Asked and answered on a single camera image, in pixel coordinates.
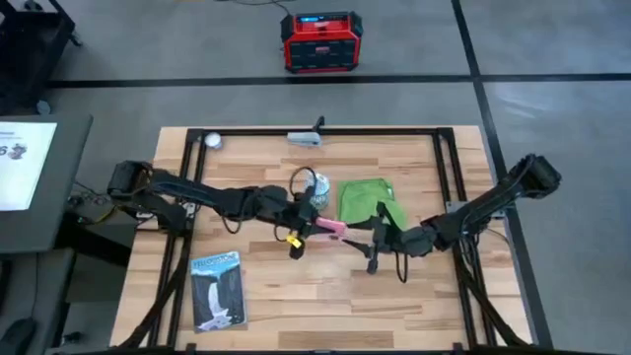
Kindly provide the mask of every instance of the red portable power station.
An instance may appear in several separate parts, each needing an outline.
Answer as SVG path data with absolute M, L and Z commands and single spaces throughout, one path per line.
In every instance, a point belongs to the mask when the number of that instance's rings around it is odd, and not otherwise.
M 357 66 L 364 29 L 355 12 L 287 15 L 280 25 L 290 72 L 349 71 Z

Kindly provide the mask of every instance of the pink object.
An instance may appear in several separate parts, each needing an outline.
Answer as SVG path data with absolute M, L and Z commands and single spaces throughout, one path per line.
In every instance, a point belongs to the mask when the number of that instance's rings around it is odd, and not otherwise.
M 317 217 L 315 219 L 315 224 L 317 226 L 329 229 L 335 233 L 338 237 L 343 237 L 344 233 L 346 233 L 346 223 L 340 221 L 333 221 L 322 217 Z

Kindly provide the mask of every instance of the black cart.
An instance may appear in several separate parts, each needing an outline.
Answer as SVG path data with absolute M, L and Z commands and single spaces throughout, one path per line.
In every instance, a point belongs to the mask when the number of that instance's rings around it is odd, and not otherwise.
M 18 107 L 50 113 L 40 99 L 66 43 L 82 43 L 75 35 L 75 23 L 57 3 L 48 0 L 56 12 L 43 12 L 33 0 L 22 11 L 8 0 L 0 0 L 4 20 L 0 24 L 0 114 Z

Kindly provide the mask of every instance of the magazine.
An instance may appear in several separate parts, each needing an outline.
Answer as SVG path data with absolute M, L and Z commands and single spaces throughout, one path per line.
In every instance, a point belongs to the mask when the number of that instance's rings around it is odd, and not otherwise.
M 56 127 L 0 122 L 0 211 L 29 209 Z
M 238 252 L 194 259 L 190 276 L 195 332 L 223 329 L 246 322 Z

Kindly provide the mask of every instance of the book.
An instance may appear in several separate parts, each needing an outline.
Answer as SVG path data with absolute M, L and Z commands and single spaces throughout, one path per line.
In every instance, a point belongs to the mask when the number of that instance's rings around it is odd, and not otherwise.
M 195 332 L 223 329 L 247 321 L 241 258 L 236 251 L 190 263 Z
M 0 122 L 0 211 L 29 209 L 56 127 Z

